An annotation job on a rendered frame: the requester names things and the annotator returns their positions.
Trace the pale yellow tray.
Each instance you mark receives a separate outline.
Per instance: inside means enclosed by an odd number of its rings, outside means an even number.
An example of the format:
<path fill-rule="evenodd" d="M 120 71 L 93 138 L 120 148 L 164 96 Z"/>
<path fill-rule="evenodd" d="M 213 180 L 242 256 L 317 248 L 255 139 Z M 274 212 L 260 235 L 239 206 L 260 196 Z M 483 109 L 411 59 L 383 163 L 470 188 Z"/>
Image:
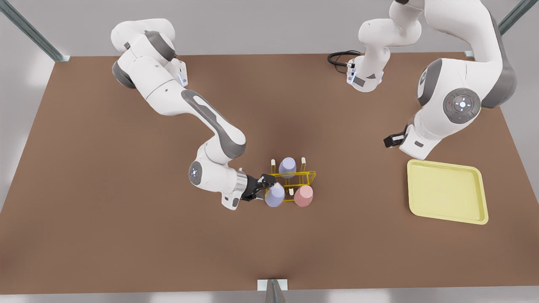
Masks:
<path fill-rule="evenodd" d="M 489 220 L 483 176 L 475 167 L 412 159 L 407 182 L 415 215 L 477 225 Z"/>

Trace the pink cup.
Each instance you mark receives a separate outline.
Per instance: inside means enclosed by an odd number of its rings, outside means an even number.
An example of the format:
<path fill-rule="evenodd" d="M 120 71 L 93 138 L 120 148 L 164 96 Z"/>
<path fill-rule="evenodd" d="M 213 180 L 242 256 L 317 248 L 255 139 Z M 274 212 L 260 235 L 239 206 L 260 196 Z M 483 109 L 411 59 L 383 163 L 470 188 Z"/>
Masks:
<path fill-rule="evenodd" d="M 294 194 L 294 202 L 299 207 L 308 207 L 312 203 L 312 198 L 313 190 L 308 185 L 301 186 Z"/>

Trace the silver frame post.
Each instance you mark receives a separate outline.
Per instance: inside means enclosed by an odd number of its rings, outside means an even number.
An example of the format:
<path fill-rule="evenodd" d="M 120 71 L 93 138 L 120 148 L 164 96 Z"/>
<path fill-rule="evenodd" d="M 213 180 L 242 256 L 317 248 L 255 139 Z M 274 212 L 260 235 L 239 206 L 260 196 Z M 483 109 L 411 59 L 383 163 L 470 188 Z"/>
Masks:
<path fill-rule="evenodd" d="M 21 32 L 32 40 L 45 54 L 56 63 L 68 63 L 70 56 L 61 54 L 52 44 L 37 30 L 20 12 L 18 12 L 7 0 L 0 0 L 0 12 L 2 12 Z"/>
<path fill-rule="evenodd" d="M 283 293 L 288 290 L 287 279 L 258 279 L 257 290 L 264 291 L 264 303 L 287 303 Z"/>
<path fill-rule="evenodd" d="M 511 60 L 539 52 L 539 0 L 481 0 L 497 22 Z"/>

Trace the lavender cup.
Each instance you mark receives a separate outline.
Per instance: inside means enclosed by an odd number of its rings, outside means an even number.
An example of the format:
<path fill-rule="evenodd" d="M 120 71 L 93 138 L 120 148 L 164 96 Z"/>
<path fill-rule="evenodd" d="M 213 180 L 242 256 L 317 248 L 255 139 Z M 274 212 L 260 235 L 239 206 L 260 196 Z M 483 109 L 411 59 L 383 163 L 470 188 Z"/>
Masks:
<path fill-rule="evenodd" d="M 284 197 L 285 189 L 281 184 L 276 183 L 274 186 L 267 189 L 267 192 L 264 195 L 264 201 L 270 207 L 278 207 L 282 204 Z"/>
<path fill-rule="evenodd" d="M 278 172 L 284 179 L 290 179 L 296 174 L 296 161 L 292 157 L 286 157 L 281 161 Z"/>

